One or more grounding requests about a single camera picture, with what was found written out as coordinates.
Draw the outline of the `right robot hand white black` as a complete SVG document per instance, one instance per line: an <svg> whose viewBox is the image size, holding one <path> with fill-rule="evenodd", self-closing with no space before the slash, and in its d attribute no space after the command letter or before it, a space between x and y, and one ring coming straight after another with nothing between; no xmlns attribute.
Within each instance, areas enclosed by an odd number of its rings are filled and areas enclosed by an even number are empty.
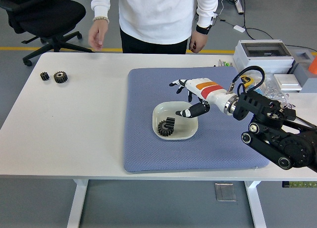
<svg viewBox="0 0 317 228"><path fill-rule="evenodd" d="M175 114L186 118L194 118L209 112L211 105L216 105L221 112L232 115L238 96L233 92L228 92L218 83L208 78L197 78L191 80L176 80L170 86L179 85L176 93L180 93L184 88L188 90L188 101L192 101L192 95L199 98L199 102L188 109L176 111Z"/></svg>

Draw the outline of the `person's right hand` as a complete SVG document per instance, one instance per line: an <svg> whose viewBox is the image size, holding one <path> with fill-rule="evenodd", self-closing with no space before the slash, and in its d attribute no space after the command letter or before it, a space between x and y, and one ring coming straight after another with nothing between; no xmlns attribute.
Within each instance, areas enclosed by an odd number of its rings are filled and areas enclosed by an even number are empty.
<svg viewBox="0 0 317 228"><path fill-rule="evenodd" d="M89 30L88 43L94 50L102 50L108 22L104 19L95 20Z"/></svg>

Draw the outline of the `person's left hand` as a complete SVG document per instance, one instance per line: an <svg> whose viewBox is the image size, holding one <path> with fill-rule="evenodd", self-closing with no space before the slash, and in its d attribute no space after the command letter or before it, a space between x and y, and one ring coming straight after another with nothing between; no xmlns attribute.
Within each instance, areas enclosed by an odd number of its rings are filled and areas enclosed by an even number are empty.
<svg viewBox="0 0 317 228"><path fill-rule="evenodd" d="M191 34L189 50L193 53L199 53L206 45L208 36L194 30Z"/></svg>

